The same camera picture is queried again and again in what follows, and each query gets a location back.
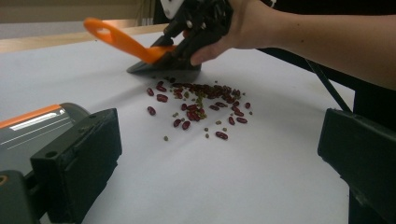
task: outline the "black device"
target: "black device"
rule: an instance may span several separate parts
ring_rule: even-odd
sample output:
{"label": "black device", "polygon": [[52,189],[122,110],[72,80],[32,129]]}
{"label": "black device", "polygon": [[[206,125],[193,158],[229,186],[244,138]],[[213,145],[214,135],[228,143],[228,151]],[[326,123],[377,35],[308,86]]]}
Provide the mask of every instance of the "black device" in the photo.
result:
{"label": "black device", "polygon": [[81,223],[122,152],[116,109],[80,118],[54,139],[35,139],[43,136],[49,143],[30,158],[30,173],[0,172],[1,223],[36,224],[46,212],[54,223]]}

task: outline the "orange handle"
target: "orange handle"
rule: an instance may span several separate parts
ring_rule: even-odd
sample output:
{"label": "orange handle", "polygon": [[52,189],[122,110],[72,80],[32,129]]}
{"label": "orange handle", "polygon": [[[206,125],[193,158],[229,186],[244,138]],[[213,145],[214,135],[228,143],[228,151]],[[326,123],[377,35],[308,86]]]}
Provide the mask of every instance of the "orange handle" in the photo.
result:
{"label": "orange handle", "polygon": [[171,51],[175,46],[144,48],[133,38],[119,29],[95,18],[87,18],[84,21],[85,29],[98,39],[107,44],[130,53],[140,58],[145,63],[155,63],[166,51]]}

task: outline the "human hand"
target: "human hand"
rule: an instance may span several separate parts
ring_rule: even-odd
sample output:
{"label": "human hand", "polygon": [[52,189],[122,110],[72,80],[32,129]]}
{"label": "human hand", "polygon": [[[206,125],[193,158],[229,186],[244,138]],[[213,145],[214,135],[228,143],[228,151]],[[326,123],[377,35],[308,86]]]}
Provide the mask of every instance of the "human hand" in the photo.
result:
{"label": "human hand", "polygon": [[218,42],[198,49],[191,56],[197,65],[217,58],[227,49],[257,49],[272,45],[279,12],[259,0],[230,0],[233,18],[230,31]]}

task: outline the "white surface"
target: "white surface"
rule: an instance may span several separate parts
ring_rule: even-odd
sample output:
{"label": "white surface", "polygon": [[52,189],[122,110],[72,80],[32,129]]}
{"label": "white surface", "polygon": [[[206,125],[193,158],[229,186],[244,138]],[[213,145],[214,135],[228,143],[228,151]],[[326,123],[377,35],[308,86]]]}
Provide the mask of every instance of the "white surface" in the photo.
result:
{"label": "white surface", "polygon": [[[136,39],[149,46],[158,36]],[[0,54],[0,120],[65,102],[118,109],[123,154],[85,224],[347,223],[347,184],[317,154],[325,110],[337,105],[315,75],[257,50],[229,50],[198,77],[168,73],[217,80],[252,104],[246,125],[217,126],[230,110],[207,109],[184,132],[172,126],[182,102],[157,102],[146,88],[158,78],[126,73],[137,62],[99,41]],[[351,104],[353,92],[337,89]],[[213,134],[222,127],[228,141]]]}

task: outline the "scoop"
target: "scoop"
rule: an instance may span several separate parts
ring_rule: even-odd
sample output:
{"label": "scoop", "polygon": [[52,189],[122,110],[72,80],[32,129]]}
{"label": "scoop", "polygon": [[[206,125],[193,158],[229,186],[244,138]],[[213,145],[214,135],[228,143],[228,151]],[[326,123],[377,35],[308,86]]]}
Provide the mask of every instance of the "scoop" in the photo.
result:
{"label": "scoop", "polygon": [[114,48],[134,55],[145,63],[157,62],[167,51],[172,51],[176,47],[160,46],[147,49],[116,27],[96,18],[87,18],[84,21],[84,27],[98,39]]}

